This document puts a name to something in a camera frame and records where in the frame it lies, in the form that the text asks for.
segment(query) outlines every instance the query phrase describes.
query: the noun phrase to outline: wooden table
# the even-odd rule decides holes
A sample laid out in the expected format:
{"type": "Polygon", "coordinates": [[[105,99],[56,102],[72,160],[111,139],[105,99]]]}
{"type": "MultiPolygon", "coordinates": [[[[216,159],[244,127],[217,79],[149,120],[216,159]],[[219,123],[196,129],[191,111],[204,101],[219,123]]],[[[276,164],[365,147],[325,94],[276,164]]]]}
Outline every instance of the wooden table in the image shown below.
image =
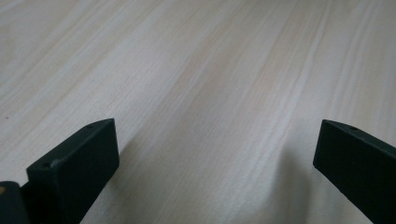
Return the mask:
{"type": "Polygon", "coordinates": [[[115,118],[82,223],[370,223],[312,160],[322,119],[396,145],[396,1],[0,3],[0,179],[115,118]]]}

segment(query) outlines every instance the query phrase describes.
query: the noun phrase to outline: black plastic part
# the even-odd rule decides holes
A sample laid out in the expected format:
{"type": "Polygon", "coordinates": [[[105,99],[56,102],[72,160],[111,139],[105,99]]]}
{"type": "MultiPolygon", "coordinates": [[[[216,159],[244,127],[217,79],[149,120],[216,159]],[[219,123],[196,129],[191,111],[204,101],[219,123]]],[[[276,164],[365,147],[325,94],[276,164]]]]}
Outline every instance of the black plastic part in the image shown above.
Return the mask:
{"type": "Polygon", "coordinates": [[[119,163],[114,119],[74,133],[27,168],[23,192],[36,196],[27,203],[32,223],[79,223],[119,163]]]}
{"type": "Polygon", "coordinates": [[[396,148],[323,120],[314,166],[375,224],[396,223],[396,148]]]}
{"type": "Polygon", "coordinates": [[[0,182],[0,223],[29,224],[20,186],[12,181],[0,182]]]}

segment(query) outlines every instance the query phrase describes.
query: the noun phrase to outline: black object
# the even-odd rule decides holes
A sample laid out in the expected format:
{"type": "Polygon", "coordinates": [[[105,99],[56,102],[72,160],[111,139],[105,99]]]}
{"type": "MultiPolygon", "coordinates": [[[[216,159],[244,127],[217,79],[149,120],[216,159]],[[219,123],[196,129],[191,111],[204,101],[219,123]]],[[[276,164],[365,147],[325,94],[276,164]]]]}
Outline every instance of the black object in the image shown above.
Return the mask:
{"type": "Polygon", "coordinates": [[[396,223],[396,148],[323,120],[314,166],[374,223],[396,223]]]}
{"type": "Polygon", "coordinates": [[[27,168],[29,182],[0,182],[0,223],[79,223],[119,167],[114,119],[87,125],[27,168]]]}

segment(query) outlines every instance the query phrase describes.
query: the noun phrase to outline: table surface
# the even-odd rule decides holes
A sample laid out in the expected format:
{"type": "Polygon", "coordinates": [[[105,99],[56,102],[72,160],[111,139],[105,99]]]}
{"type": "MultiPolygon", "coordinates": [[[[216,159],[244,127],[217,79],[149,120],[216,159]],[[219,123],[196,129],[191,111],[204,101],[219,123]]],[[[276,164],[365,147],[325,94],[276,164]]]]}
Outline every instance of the table surface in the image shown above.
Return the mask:
{"type": "Polygon", "coordinates": [[[396,1],[0,3],[0,179],[115,118],[82,223],[370,223],[314,169],[333,119],[396,145],[396,1]]]}

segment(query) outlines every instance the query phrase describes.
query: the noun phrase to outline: wood grain surface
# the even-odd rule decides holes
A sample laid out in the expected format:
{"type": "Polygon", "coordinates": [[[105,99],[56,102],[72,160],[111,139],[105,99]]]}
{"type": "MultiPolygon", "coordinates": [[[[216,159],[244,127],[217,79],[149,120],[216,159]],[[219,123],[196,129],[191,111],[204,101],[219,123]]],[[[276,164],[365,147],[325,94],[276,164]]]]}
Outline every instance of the wood grain surface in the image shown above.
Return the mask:
{"type": "Polygon", "coordinates": [[[395,12],[3,0],[0,179],[115,118],[120,168],[82,223],[370,223],[312,160],[322,119],[396,145],[395,12]]]}

